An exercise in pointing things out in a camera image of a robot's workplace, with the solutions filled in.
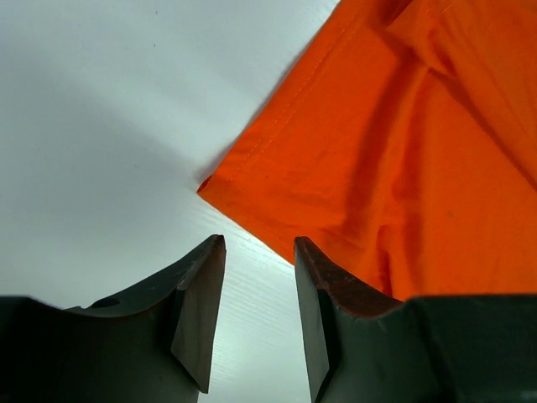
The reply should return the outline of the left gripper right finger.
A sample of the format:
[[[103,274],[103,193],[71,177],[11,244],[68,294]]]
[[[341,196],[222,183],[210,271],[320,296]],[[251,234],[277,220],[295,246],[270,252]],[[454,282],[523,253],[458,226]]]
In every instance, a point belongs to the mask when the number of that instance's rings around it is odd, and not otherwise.
[[[295,279],[314,402],[533,402],[536,298],[399,301],[295,240]]]

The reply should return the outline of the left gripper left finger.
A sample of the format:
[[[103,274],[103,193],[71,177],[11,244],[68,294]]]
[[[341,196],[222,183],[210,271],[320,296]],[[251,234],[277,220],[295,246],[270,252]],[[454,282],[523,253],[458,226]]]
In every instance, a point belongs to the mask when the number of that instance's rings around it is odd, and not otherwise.
[[[209,390],[226,244],[89,307],[1,299],[4,402],[195,402]]]

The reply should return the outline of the orange t shirt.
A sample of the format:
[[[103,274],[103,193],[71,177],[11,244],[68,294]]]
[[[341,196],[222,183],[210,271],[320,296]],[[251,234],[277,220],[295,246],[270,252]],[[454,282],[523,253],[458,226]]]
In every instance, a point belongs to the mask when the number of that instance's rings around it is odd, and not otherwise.
[[[535,2],[338,3],[198,193],[399,299],[535,292]]]

